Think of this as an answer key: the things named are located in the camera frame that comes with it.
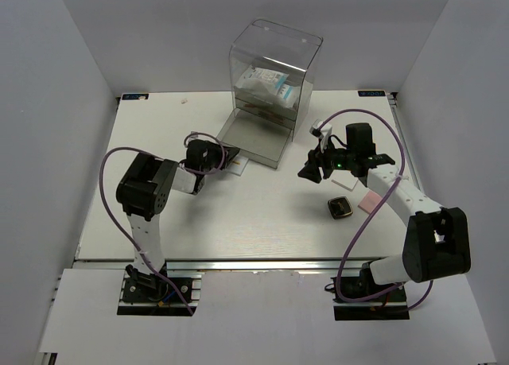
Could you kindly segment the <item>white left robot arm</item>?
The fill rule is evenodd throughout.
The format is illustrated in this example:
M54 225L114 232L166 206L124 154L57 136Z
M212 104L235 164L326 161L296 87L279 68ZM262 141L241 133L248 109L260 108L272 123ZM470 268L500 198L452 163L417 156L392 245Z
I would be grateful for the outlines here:
M130 277L142 279L141 291L150 300L161 300L168 291L165 258L161 248L160 214L172 191L196 195L205 176L226 169L239 148L194 139L181 162L138 153L120 180L116 200L122 205L137 246L134 263L126 268Z

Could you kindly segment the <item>clear acrylic makeup organizer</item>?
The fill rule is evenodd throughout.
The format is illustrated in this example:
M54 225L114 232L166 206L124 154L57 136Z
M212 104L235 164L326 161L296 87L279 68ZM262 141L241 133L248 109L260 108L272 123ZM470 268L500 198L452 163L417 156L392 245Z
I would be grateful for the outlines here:
M219 140L277 168L308 114L322 44L287 25L252 21L230 47L233 110Z

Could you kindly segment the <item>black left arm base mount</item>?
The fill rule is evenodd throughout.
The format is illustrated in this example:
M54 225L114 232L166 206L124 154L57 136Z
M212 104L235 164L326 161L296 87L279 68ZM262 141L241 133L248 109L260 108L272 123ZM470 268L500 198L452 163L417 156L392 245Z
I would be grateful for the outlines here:
M171 271L169 280L177 291L155 274L142 274L132 265L124 270L119 294L119 316L186 316L194 313L200 300L201 280L199 274Z

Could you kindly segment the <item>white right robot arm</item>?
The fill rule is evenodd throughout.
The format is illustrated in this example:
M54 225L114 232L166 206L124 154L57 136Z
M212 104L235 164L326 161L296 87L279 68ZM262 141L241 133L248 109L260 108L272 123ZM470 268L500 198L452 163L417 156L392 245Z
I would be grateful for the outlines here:
M402 253L368 264L359 280L360 293L378 300L391 283L426 282L471 269L467 216L460 208L445 208L421 192L399 172L394 160L376 152L371 126L365 122L346 127L347 144L332 143L332 127L321 120L310 129L317 147L309 151L299 177L315 183L346 170L365 187L387 198L386 204L406 226Z

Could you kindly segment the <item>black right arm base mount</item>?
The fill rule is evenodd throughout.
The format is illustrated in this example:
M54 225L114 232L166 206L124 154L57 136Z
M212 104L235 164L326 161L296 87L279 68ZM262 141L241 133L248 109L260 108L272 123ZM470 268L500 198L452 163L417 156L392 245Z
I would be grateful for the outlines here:
M406 292L402 286L386 292L390 285L376 285L368 269L353 276L336 277L324 287L333 295L336 321L409 320Z

